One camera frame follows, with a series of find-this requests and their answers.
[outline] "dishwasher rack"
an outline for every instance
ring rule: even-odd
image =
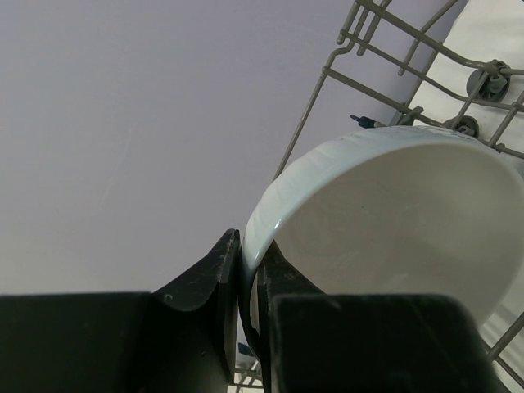
[[[498,152],[515,156],[517,158],[524,159],[524,153],[521,151],[513,150],[511,147],[506,147],[503,143],[499,143],[500,137],[511,123],[515,115],[519,112],[524,112],[524,91],[520,94],[518,99],[511,104],[502,103],[502,98],[508,90],[510,78],[512,75],[524,75],[524,70],[512,69],[509,65],[506,65],[503,61],[475,61],[460,56],[458,53],[450,50],[445,45],[437,42],[435,39],[430,38],[426,35],[426,32],[451,8],[458,0],[448,1],[421,29],[416,29],[412,25],[401,20],[399,17],[391,14],[387,7],[391,3],[391,0],[382,0],[380,4],[374,3],[372,0],[355,0],[349,14],[346,17],[346,21],[342,26],[337,38],[337,44],[341,47],[335,49],[328,57],[325,66],[322,68],[322,73],[318,82],[314,88],[313,94],[309,99],[303,115],[300,118],[300,122],[296,127],[296,130],[287,146],[284,157],[280,162],[275,178],[280,175],[284,170],[287,161],[291,155],[291,152],[296,144],[298,137],[304,125],[309,117],[309,114],[314,106],[314,103],[324,85],[324,82],[329,77],[335,79],[342,84],[345,84],[351,88],[358,90],[359,92],[366,94],[367,96],[374,98],[392,108],[397,110],[398,115],[392,121],[392,125],[397,124],[413,124],[414,120],[419,120],[425,124],[445,127],[449,129],[457,129],[458,131],[470,133],[478,137],[478,129],[476,121],[470,116],[466,115],[468,108],[472,105],[485,106],[491,108],[498,108],[500,110],[507,111],[504,120],[499,124],[499,127],[495,130],[494,134],[487,140],[481,140],[488,147],[495,149]],[[364,30],[367,19],[371,17],[368,24],[368,28]],[[396,28],[404,31],[413,37],[414,41],[409,49],[405,59],[399,60],[395,57],[387,54],[383,50],[374,47],[370,41],[375,34],[377,27],[381,20],[394,25]],[[420,43],[423,43],[432,49],[432,54],[423,67],[422,71],[415,70],[409,65],[413,58],[413,54],[417,50]],[[413,91],[410,93],[409,98],[406,102],[398,102],[390,97],[387,97],[380,92],[365,86],[356,80],[352,79],[348,75],[344,75],[333,69],[334,61],[339,57],[343,56],[356,48],[358,56],[362,56],[366,51],[370,51],[376,55],[379,55],[382,59],[389,61],[390,63],[400,68],[399,75],[404,72],[409,72],[415,75],[418,79],[414,86]],[[450,89],[439,84],[434,79],[427,76],[433,61],[436,56],[441,54],[448,57],[450,60],[459,63],[461,66],[466,66],[473,69],[473,72],[468,80],[467,92],[468,96],[464,97],[457,93],[454,93]],[[409,105],[415,96],[418,88],[426,82],[435,88],[438,88],[443,93],[452,97],[455,100],[462,102],[462,106],[454,117],[450,116],[450,120],[441,123],[433,120],[422,114],[422,108],[415,107],[411,108]],[[383,126],[383,124],[374,123],[375,127]],[[505,372],[520,386],[524,389],[524,376],[519,375],[513,368],[511,368],[506,361],[504,361],[500,354],[508,346],[508,344],[517,336],[517,334],[524,328],[524,313],[522,313],[517,320],[510,326],[510,328],[501,335],[497,342],[493,346],[488,346],[484,343],[488,357],[491,361],[499,364],[499,366],[505,370]]]

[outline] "white bowl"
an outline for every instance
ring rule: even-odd
[[[355,132],[292,163],[253,211],[247,322],[258,324],[251,289],[275,240],[328,294],[443,294],[481,324],[521,265],[523,234],[522,178],[477,140],[428,126]]]

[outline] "rack tine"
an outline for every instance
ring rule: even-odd
[[[477,85],[475,86],[475,89],[469,95],[468,99],[464,102],[464,104],[460,108],[460,111],[458,111],[457,117],[455,117],[453,122],[451,123],[451,125],[450,125],[451,129],[455,129],[457,127],[457,125],[459,124],[459,121],[462,120],[464,114],[468,110],[468,107],[472,104],[472,102],[475,99],[475,97],[477,96],[478,92],[481,91],[482,85],[488,79],[488,76],[490,76],[490,75],[487,72],[483,72],[482,73],[482,76],[478,80]]]
[[[421,33],[426,33],[444,14],[449,11],[449,9],[454,6],[457,3],[458,0],[449,0],[426,24],[420,29]],[[408,50],[408,54],[406,55],[404,59],[404,65],[408,65],[411,59],[413,59],[413,55],[415,54],[415,51],[418,48],[418,45],[420,44],[420,41],[415,39],[413,43],[411,44],[411,47]],[[399,69],[399,76],[404,75],[404,72],[406,69],[401,66]]]
[[[521,153],[519,151],[508,149],[503,143],[499,143],[498,145],[494,145],[493,148],[498,151],[499,153],[506,153],[510,156],[522,158],[524,160],[524,153]]]
[[[409,93],[408,97],[406,98],[405,105],[409,106],[411,104],[411,101],[414,99],[415,94],[417,94],[418,88],[420,88],[420,86],[421,86],[423,81],[429,82],[430,80],[433,80],[433,79],[431,79],[431,78],[429,78],[427,76],[427,72],[429,71],[429,69],[433,65],[433,62],[436,59],[436,55],[438,55],[438,54],[439,54],[439,52],[437,52],[437,51],[431,52],[431,55],[427,59],[426,65],[424,66],[424,68],[422,68],[422,72],[420,72],[420,76],[417,78],[417,81],[415,82],[415,85],[413,86],[413,88],[411,89],[411,92]]]
[[[360,4],[358,4],[357,2],[354,2],[353,5],[351,6],[350,12],[347,14],[346,20],[344,21],[344,25],[342,26],[341,33],[338,34],[337,44],[342,45],[344,43],[345,37],[342,35],[342,32],[350,31],[350,27],[353,24],[353,22],[355,21],[355,17],[357,16],[359,9],[360,9]]]
[[[493,348],[488,352],[488,357],[491,360],[497,358],[504,348],[511,342],[511,340],[524,328],[524,313],[522,313],[517,320],[509,327],[505,334],[495,342]]]
[[[488,142],[489,147],[493,147],[502,137],[502,134],[506,130],[506,128],[509,126],[509,123],[511,123],[511,120],[513,120],[513,117],[519,112],[519,107],[524,102],[524,92],[521,93],[520,96],[518,96],[517,100],[511,105],[511,109],[509,110],[506,117],[504,117],[504,120],[502,120],[502,123],[500,123],[499,127],[495,130],[495,133],[491,137],[490,141]]]
[[[289,141],[289,144],[287,145],[286,151],[284,152],[284,157],[280,161],[280,164],[278,165],[277,172],[275,173],[275,176],[273,180],[275,180],[280,174],[284,171],[284,168],[286,168],[287,161],[289,160],[289,157],[291,156],[291,153],[293,152],[293,149],[295,148],[296,141],[298,140],[298,137],[302,133],[302,129],[304,128],[305,121],[309,117],[309,113],[311,113],[311,109],[313,109],[313,105],[315,101],[317,101],[318,94],[320,93],[320,90],[322,89],[322,86],[324,85],[324,82],[326,81],[326,74],[322,73],[320,75],[320,78],[318,78],[317,84],[314,87],[313,94],[311,94],[311,97],[309,98],[308,104],[305,107],[304,113],[302,114],[302,117],[300,118],[300,121],[298,122],[298,125],[296,126],[295,132],[293,133],[293,136],[291,137],[291,140]]]
[[[435,39],[428,37],[424,33],[421,33],[420,31],[415,29],[412,25],[410,25],[409,23],[404,22],[403,20],[401,20],[400,18],[397,18],[390,12],[380,8],[378,5],[376,5],[371,0],[355,0],[355,1],[361,4],[362,6],[368,8],[371,12],[378,14],[382,19],[387,20],[392,25],[398,27],[399,29],[403,30],[405,33],[418,39],[420,42],[425,43],[428,47],[435,49],[442,55],[459,63],[460,65],[469,67],[469,68],[477,68],[478,70],[483,70],[491,75],[498,74],[497,68],[493,64],[485,63],[483,61],[474,61],[471,59],[467,59],[466,57],[460,56],[458,53],[453,52],[451,49],[445,47],[444,45],[442,45]]]
[[[366,23],[366,19],[368,19],[368,15],[369,15],[369,9],[364,8],[362,10],[362,14],[360,15],[359,21],[357,22],[357,25],[355,26],[355,31],[353,32],[355,36],[357,37],[359,36],[360,32],[362,31],[362,28],[364,27],[364,23]],[[346,37],[345,33],[346,32],[344,30],[341,30],[338,36],[345,38]],[[354,46],[355,46],[355,41],[350,41],[350,43],[347,46],[347,49],[351,51]]]
[[[500,69],[502,75],[524,75],[524,70],[514,70],[510,67],[504,67]]]
[[[495,362],[497,362],[497,363],[500,365],[500,367],[502,367],[502,368],[504,369],[504,371],[505,371],[506,373],[508,373],[509,376],[510,376],[511,378],[513,378],[513,380],[515,380],[515,382],[518,383],[518,385],[519,385],[522,389],[524,389],[524,379],[522,379],[521,376],[518,375],[517,372],[516,372],[515,370],[513,370],[513,369],[509,366],[509,364],[507,364],[507,363],[505,362],[504,359],[502,359],[502,358],[500,358],[500,357],[498,356],[498,357],[495,359]]]
[[[387,6],[390,5],[390,3],[391,3],[391,0],[382,0],[379,7],[385,10]],[[375,31],[377,31],[377,27],[378,27],[378,24],[380,23],[380,19],[381,17],[378,14],[375,14],[373,19],[371,20],[371,23],[369,24],[369,27],[368,27],[368,31],[366,31],[366,34],[364,35],[365,43],[369,43],[371,41],[371,38],[375,34]],[[362,56],[365,52],[366,52],[366,48],[363,46],[360,46],[359,50],[357,51],[357,56]]]

